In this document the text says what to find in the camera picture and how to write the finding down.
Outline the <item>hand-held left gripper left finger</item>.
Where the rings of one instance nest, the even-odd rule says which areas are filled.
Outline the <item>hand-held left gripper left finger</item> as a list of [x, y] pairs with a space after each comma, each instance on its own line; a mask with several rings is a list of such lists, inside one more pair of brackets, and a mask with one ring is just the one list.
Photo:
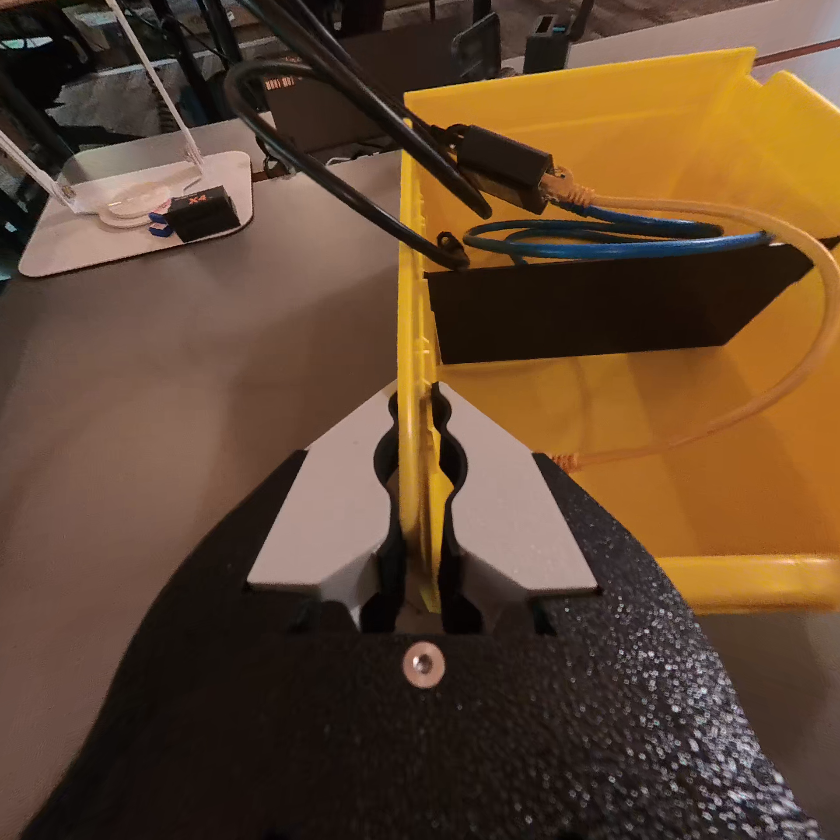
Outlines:
[[393, 632], [404, 604], [396, 388], [311, 443], [248, 573], [258, 591], [347, 608], [363, 632]]

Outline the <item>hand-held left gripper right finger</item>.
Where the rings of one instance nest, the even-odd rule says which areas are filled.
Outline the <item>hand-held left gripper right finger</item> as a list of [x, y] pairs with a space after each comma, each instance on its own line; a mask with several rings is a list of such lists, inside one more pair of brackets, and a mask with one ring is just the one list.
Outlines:
[[431, 392], [445, 499], [437, 573], [444, 630], [491, 633], [510, 607], [599, 584], [535, 454], [450, 385]]

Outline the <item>yellow plastic bin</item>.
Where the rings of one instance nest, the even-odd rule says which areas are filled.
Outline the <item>yellow plastic bin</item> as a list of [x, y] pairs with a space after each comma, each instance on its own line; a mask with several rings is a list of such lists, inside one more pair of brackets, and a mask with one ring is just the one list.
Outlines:
[[[838, 108], [782, 71], [751, 74], [751, 48], [485, 80], [406, 94], [426, 123], [476, 123], [553, 154], [608, 196], [760, 211], [838, 235]], [[436, 567], [444, 490], [435, 382], [533, 453], [573, 457], [572, 479], [654, 555], [704, 613], [838, 603], [838, 333], [793, 392], [667, 451], [757, 401], [816, 343], [814, 269], [722, 344], [444, 362], [432, 263], [400, 247], [397, 407], [402, 525]]]

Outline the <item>black ethernet port adapter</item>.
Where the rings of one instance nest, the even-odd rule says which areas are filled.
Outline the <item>black ethernet port adapter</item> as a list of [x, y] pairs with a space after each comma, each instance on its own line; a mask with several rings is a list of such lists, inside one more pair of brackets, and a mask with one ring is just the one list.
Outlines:
[[459, 173], [482, 193], [534, 215], [543, 213], [549, 202], [543, 177], [554, 172], [551, 153], [475, 125], [449, 126], [440, 142], [454, 153]]

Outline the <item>black divider in yellow bin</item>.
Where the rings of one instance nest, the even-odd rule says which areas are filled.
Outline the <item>black divider in yellow bin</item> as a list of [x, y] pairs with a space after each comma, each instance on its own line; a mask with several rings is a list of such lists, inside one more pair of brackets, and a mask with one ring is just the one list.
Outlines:
[[720, 347], [812, 262], [790, 245], [425, 275], [444, 364]]

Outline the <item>small black box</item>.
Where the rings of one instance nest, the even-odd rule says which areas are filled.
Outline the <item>small black box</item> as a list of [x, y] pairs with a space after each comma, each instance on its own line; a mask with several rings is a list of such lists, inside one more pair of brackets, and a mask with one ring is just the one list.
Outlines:
[[223, 185], [173, 198], [163, 218], [184, 244], [231, 232], [240, 227], [231, 195]]

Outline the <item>white round disc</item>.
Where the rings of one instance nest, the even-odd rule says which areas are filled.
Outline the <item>white round disc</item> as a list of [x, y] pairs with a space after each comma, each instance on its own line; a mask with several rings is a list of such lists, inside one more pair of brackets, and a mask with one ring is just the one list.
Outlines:
[[110, 228], [133, 229], [157, 224], [172, 203], [172, 190], [160, 182], [131, 184], [102, 205], [99, 221]]

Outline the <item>dark computer case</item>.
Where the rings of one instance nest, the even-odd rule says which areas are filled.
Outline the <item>dark computer case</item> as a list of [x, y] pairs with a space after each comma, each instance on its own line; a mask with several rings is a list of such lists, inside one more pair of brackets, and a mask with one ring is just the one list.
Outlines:
[[269, 74], [263, 88], [276, 131], [301, 152], [389, 141], [383, 129], [327, 83]]

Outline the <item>black open box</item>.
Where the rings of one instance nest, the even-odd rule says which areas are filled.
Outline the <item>black open box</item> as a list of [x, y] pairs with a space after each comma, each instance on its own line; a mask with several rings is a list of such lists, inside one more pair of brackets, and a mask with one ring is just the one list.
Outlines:
[[569, 13], [545, 14], [538, 17], [527, 36], [522, 74], [531, 75], [564, 69], [571, 47], [571, 26]]

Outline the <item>black flat device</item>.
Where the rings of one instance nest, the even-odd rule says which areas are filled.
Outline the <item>black flat device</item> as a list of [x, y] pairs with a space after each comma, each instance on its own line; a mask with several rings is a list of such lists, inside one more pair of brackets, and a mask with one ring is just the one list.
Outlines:
[[475, 21], [453, 38], [451, 60], [458, 82], [486, 81], [501, 73], [501, 25], [496, 12]]

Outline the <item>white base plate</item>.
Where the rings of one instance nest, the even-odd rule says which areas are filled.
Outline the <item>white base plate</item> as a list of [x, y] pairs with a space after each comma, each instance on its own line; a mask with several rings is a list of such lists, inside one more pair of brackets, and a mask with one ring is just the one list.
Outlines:
[[161, 183], [170, 189], [172, 197], [222, 186], [232, 200], [238, 225], [204, 239], [235, 234], [250, 223], [254, 202], [247, 153], [210, 154], [203, 159], [202, 178], [198, 175], [194, 164], [179, 161], [73, 184], [82, 213], [50, 197], [18, 261], [18, 272], [29, 279], [43, 279], [182, 247], [184, 243], [177, 234], [154, 236], [147, 217], [136, 227], [114, 227], [100, 219], [99, 210], [118, 194], [144, 183]]

